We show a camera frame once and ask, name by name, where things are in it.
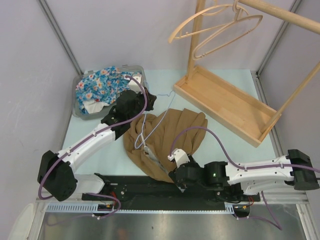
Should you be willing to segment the blue floral cloth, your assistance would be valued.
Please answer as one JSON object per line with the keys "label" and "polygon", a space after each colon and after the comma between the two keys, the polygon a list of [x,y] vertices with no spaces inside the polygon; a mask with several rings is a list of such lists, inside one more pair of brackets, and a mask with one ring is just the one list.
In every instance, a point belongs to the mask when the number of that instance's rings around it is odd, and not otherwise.
{"label": "blue floral cloth", "polygon": [[140,71],[110,66],[83,76],[75,85],[75,99],[81,114],[95,114],[115,103],[121,92],[130,90],[128,84],[133,74],[142,75]]}

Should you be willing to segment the tan brown skirt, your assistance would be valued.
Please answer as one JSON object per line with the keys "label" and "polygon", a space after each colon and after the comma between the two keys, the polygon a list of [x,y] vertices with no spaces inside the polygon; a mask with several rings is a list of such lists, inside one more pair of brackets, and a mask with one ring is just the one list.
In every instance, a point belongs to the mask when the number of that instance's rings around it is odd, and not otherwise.
{"label": "tan brown skirt", "polygon": [[[168,160],[172,143],[178,134],[189,127],[207,127],[208,120],[203,112],[189,109],[168,109],[161,115],[141,115],[131,122],[130,128],[123,135],[123,145],[131,161],[146,175],[154,180],[172,183],[168,173],[176,168],[176,164]],[[139,137],[142,134],[146,146],[162,164],[157,165],[144,151]]]}

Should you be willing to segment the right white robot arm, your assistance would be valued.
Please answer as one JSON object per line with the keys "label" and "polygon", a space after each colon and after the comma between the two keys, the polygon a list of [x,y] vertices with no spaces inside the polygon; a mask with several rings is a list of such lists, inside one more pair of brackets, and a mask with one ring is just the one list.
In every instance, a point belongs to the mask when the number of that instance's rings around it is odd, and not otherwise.
{"label": "right white robot arm", "polygon": [[213,161],[204,167],[179,148],[167,158],[176,164],[168,175],[182,192],[199,186],[208,191],[228,192],[235,200],[242,201],[264,190],[293,187],[296,191],[311,191],[320,188],[317,170],[310,157],[297,149],[262,162]]}

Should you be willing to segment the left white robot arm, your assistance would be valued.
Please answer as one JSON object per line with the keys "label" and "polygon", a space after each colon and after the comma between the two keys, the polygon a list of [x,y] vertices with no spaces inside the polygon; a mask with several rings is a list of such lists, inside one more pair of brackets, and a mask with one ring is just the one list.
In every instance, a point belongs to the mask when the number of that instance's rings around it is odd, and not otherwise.
{"label": "left white robot arm", "polygon": [[116,141],[145,111],[152,111],[157,97],[148,90],[120,93],[108,114],[87,136],[57,153],[42,155],[37,181],[51,197],[62,202],[73,194],[93,193],[98,199],[110,196],[111,188],[97,174],[76,174],[77,169],[102,147]]}

